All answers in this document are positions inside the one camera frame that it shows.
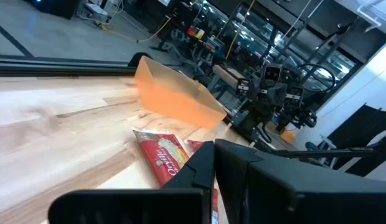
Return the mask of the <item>black fabric screen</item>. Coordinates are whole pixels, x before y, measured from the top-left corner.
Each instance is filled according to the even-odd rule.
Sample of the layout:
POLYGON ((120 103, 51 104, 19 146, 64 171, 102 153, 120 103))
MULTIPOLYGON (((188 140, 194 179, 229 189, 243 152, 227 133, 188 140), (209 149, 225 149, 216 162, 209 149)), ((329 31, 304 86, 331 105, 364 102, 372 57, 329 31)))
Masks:
MULTIPOLYGON (((362 105, 327 138, 338 149, 365 147, 378 134, 386 131, 386 111, 362 105)), ((360 158, 346 170, 349 174, 364 177, 386 161, 386 139, 375 149, 376 154, 360 158)))

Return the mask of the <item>black table edge rail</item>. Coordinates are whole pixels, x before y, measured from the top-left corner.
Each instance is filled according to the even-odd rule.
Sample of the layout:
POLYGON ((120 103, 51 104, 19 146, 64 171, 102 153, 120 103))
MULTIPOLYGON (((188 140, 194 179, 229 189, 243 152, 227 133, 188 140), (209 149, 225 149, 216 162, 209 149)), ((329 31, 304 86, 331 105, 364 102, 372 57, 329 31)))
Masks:
POLYGON ((0 55, 0 77, 132 77, 126 63, 0 55))

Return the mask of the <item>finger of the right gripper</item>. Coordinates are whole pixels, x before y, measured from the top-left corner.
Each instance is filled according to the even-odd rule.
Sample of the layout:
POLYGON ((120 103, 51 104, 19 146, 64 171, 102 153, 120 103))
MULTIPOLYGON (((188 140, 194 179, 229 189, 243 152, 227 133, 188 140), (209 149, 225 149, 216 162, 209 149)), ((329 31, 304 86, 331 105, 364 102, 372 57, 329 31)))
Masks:
POLYGON ((262 79, 252 79, 249 83, 249 100, 252 103, 269 103, 267 93, 264 90, 268 89, 266 81, 262 79))
POLYGON ((286 98, 287 84, 276 83, 268 89, 268 100, 271 105, 282 106, 286 98))

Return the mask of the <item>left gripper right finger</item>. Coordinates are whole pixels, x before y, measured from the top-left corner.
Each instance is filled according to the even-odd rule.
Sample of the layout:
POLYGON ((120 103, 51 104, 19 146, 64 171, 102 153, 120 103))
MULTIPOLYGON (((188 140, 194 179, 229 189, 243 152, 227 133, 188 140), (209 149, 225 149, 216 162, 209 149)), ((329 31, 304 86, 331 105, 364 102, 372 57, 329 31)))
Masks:
POLYGON ((229 224, 386 224, 386 182, 215 140, 229 224))

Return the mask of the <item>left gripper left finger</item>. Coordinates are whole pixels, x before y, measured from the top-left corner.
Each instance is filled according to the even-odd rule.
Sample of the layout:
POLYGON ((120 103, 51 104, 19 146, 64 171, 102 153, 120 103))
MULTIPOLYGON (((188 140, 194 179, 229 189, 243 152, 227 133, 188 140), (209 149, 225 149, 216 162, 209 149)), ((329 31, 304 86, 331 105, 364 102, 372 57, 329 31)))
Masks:
POLYGON ((63 194, 49 207, 49 224, 212 224, 214 159, 206 141, 160 189, 63 194))

